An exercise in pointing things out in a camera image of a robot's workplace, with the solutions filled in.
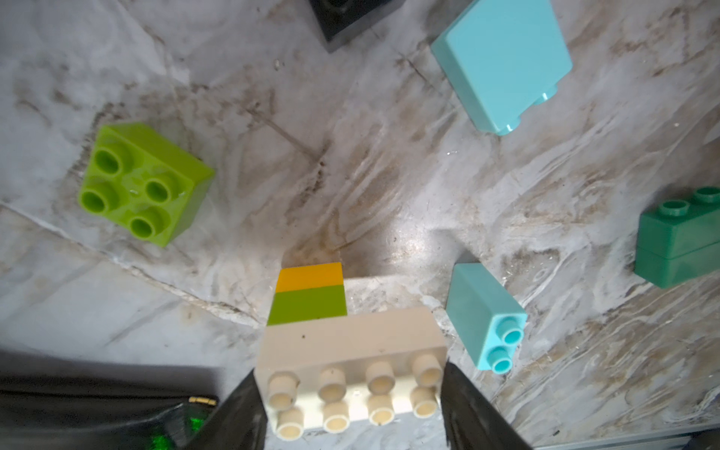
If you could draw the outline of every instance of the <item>brown marble veining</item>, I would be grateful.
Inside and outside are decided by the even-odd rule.
[[[406,2],[331,55],[289,0],[3,6],[1,204],[238,326],[264,324],[281,267],[342,261],[351,312],[429,306],[533,445],[717,421],[720,276],[662,291],[632,262],[640,212],[720,183],[720,5],[554,1],[575,67],[498,138],[428,47],[467,3]],[[98,127],[134,120],[217,170],[165,249],[76,204]],[[530,315],[506,377],[443,310],[475,259]],[[297,448],[443,445],[416,425]]]

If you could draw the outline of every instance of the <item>crack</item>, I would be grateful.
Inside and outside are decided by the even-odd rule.
[[[123,264],[123,263],[115,260],[114,258],[112,258],[107,253],[96,250],[92,247],[88,247],[85,244],[83,244],[75,239],[72,239],[70,237],[70,235],[67,234],[67,232],[62,230],[61,228],[59,228],[51,223],[45,222],[44,220],[29,216],[29,215],[19,211],[18,209],[8,205],[6,202],[0,201],[0,207],[14,212],[15,214],[34,223],[36,226],[42,228],[43,230],[48,231],[49,233],[52,233],[53,235],[55,235],[59,238],[62,238],[63,240],[69,241],[89,253],[93,253],[93,254],[104,257],[110,263],[114,264],[115,266],[120,267],[121,269],[130,273],[134,277],[142,279],[143,281],[145,281],[159,289],[162,289],[166,292],[170,292],[171,294],[175,295],[176,297],[179,297],[179,298],[183,299],[185,302],[188,302],[190,305],[197,306],[197,307],[209,312],[210,314],[214,315],[216,318],[228,320],[233,323],[239,323],[241,325],[247,325],[252,328],[261,328],[262,326],[264,326],[264,322],[262,320],[260,320],[260,318],[255,317],[254,315],[252,315],[248,312],[242,311],[239,308],[232,306],[226,302],[209,302],[207,300],[201,299],[200,297],[198,297],[196,295],[190,294],[189,292],[179,289],[178,287],[175,287],[172,284],[158,281],[157,279],[154,279],[152,276],[148,275],[142,269],[139,269],[138,267],[135,267],[131,264]]]
[[[322,158],[322,155],[318,155],[318,153],[313,150],[312,148],[308,147],[307,145],[301,143],[297,138],[293,137],[291,134],[289,134],[287,131],[283,130],[277,123],[270,120],[268,117],[265,117],[264,114],[261,114],[258,111],[255,111],[253,109],[248,109],[245,107],[242,107],[245,112],[247,112],[249,115],[253,116],[255,119],[259,120],[260,122],[263,122],[265,125],[269,126],[277,134],[281,135],[287,142],[291,143],[293,147],[295,147],[297,150],[299,150],[303,155],[310,158],[312,161],[319,161],[320,158]]]
[[[379,41],[383,42],[383,41],[382,41],[382,38],[380,37],[380,35],[378,35],[377,32],[376,32],[375,30],[373,30],[372,27],[370,27],[370,30],[372,31],[372,34],[374,34],[375,37],[376,37]],[[435,85],[432,84],[432,83],[430,82],[430,80],[428,80],[428,78],[427,78],[425,75],[423,75],[422,72],[420,72],[420,69],[418,69],[418,67],[415,65],[414,62],[412,62],[412,61],[410,60],[409,57],[407,57],[406,55],[404,55],[404,54],[403,54],[402,52],[400,52],[397,48],[393,47],[389,42],[387,42],[387,46],[390,47],[390,49],[391,49],[392,51],[394,51],[395,53],[397,53],[403,60],[405,60],[405,61],[410,65],[410,67],[411,67],[412,70],[415,72],[415,74],[417,74],[420,78],[422,78],[423,81],[425,81],[425,83],[426,83],[428,86],[430,86],[435,92],[437,92],[438,94],[440,94],[440,92],[439,92],[438,89],[435,87]]]

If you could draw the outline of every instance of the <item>green light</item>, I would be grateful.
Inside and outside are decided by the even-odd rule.
[[[197,433],[200,430],[200,428],[202,428],[203,423],[205,423],[205,419],[191,417],[190,418],[190,428],[192,428],[192,433],[193,434]]]
[[[175,446],[172,441],[164,435],[156,434],[150,438],[149,450],[173,450]]]

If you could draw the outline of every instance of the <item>dark green duplo brick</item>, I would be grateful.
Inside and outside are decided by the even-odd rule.
[[[638,248],[635,258],[635,273],[661,288],[675,286],[718,269],[720,242],[672,259]]]
[[[345,287],[342,284],[277,292],[270,309],[268,325],[334,318],[341,315],[348,315]]]
[[[640,216],[637,246],[677,258],[720,241],[720,188],[702,187],[689,200],[669,200]]]
[[[720,188],[697,189],[640,217],[635,273],[670,287],[720,269]]]

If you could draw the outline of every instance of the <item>turquoise duplo brick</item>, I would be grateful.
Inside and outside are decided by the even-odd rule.
[[[640,216],[635,273],[666,288],[720,269],[720,188],[705,186]]]
[[[476,0],[432,51],[478,130],[506,135],[572,69],[549,0]]]
[[[512,369],[528,315],[482,264],[455,265],[446,310],[479,370]]]

